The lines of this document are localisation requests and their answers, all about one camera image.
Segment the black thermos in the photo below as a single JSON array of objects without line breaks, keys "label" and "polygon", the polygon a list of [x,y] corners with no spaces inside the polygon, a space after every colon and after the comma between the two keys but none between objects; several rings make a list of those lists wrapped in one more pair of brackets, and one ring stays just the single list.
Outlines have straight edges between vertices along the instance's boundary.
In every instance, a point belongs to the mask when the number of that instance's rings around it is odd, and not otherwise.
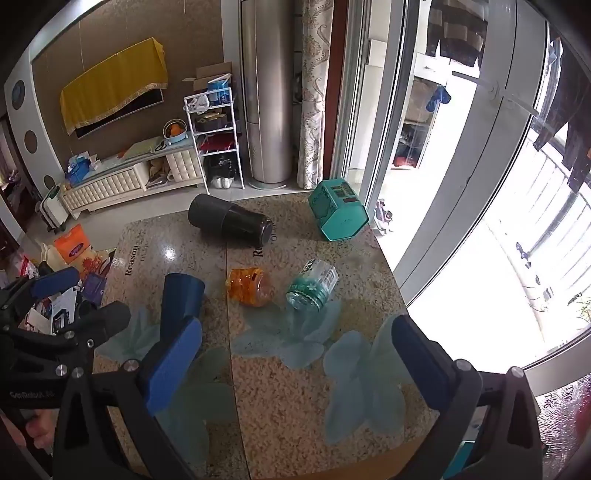
[{"label": "black thermos", "polygon": [[269,217],[205,193],[191,202],[189,222],[206,233],[255,248],[266,245],[273,230]]}]

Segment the metal shelf rack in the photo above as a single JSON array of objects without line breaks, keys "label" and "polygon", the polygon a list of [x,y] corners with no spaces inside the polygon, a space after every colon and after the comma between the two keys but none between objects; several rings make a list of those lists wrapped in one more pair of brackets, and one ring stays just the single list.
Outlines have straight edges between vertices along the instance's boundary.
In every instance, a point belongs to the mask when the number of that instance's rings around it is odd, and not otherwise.
[{"label": "metal shelf rack", "polygon": [[[194,107],[190,104],[192,103],[192,101],[194,99],[201,97],[203,95],[211,95],[212,93],[222,93],[222,92],[229,93],[230,102],[229,103],[221,103],[220,105],[210,105],[207,108],[207,110],[205,110],[202,113],[205,113],[209,110],[214,110],[216,108],[230,107],[230,115],[232,117],[232,126],[225,127],[225,128],[218,128],[216,130],[211,130],[209,132],[196,132],[193,129],[193,122],[191,121],[191,114],[197,115],[197,112],[195,111]],[[242,175],[242,164],[240,162],[240,152],[238,151],[238,134],[236,132],[236,118],[234,116],[234,96],[232,94],[232,88],[227,87],[227,88],[221,88],[218,90],[209,90],[207,92],[197,93],[195,95],[190,95],[188,97],[185,97],[183,99],[183,102],[184,102],[184,110],[187,114],[189,128],[191,130],[191,138],[193,140],[193,148],[195,149],[195,153],[197,154],[197,159],[199,161],[199,169],[201,170],[201,175],[203,176],[205,191],[207,192],[207,194],[209,195],[210,193],[209,193],[209,187],[207,186],[207,177],[205,175],[205,171],[203,168],[203,157],[207,157],[209,155],[216,155],[216,154],[220,154],[220,153],[236,152],[236,161],[238,162],[238,173],[240,175],[240,185],[242,185],[242,188],[244,189],[244,176]],[[234,134],[234,148],[231,148],[229,150],[220,150],[220,151],[206,152],[206,153],[202,153],[199,150],[199,146],[197,145],[197,137],[203,135],[207,138],[207,135],[212,135],[212,134],[215,134],[218,132],[226,132],[226,131],[227,132],[232,131],[232,133]]]}]

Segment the orange jar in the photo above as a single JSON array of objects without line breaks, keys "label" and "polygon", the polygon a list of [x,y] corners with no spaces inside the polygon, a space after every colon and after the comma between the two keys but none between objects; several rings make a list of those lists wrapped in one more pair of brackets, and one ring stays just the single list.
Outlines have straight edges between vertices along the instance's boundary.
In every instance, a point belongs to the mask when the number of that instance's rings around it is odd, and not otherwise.
[{"label": "orange jar", "polygon": [[228,296],[252,307],[271,301],[273,287],[267,272],[258,267],[234,268],[226,279]]}]

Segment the teal hexagonal box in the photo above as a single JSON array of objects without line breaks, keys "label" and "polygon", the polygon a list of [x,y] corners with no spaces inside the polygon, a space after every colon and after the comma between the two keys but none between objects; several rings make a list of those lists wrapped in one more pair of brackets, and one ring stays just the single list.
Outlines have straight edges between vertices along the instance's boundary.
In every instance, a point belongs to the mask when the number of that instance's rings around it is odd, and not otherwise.
[{"label": "teal hexagonal box", "polygon": [[331,242],[353,238],[369,222],[365,207],[343,179],[321,181],[308,203],[316,225]]}]

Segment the orange bag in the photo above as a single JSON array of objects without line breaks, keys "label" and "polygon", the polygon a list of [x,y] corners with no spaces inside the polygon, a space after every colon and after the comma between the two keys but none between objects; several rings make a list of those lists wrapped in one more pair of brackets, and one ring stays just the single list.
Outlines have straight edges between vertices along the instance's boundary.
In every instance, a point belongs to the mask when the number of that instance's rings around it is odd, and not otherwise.
[{"label": "orange bag", "polygon": [[54,240],[53,245],[55,245],[64,261],[71,264],[78,255],[90,246],[90,242],[82,229],[82,225],[78,224],[68,233]]},{"label": "orange bag", "polygon": [[80,224],[59,237],[53,244],[66,263],[76,267],[81,280],[90,272],[98,270],[102,263],[100,255],[93,250]]}]

